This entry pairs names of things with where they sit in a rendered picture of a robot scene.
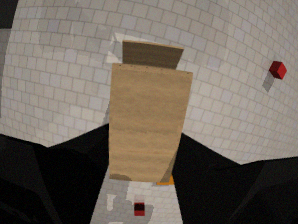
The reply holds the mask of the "small red block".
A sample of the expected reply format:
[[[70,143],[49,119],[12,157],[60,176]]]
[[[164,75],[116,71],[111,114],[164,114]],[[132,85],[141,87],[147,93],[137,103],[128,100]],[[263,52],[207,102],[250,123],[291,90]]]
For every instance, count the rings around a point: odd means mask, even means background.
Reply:
[[[134,216],[145,216],[145,202],[134,202]]]
[[[281,63],[281,61],[273,61],[273,63],[271,63],[271,67],[269,68],[269,71],[271,73],[271,75],[275,77],[277,77],[277,79],[283,79],[283,76],[285,76],[286,73],[286,68],[285,65],[283,65],[283,63]]]

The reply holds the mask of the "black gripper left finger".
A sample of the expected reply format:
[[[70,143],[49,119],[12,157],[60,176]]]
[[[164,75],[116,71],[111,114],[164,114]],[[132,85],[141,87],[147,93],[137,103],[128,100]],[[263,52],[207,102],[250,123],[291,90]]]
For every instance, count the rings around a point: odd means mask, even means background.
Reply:
[[[108,127],[49,148],[1,133],[0,177],[39,194],[55,224],[89,224],[109,168]]]

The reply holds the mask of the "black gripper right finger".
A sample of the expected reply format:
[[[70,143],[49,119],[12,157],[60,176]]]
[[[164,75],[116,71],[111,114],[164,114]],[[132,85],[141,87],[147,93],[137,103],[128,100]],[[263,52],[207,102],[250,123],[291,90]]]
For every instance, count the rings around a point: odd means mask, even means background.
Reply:
[[[233,224],[259,189],[298,179],[298,156],[241,165],[182,133],[172,175],[184,224]]]

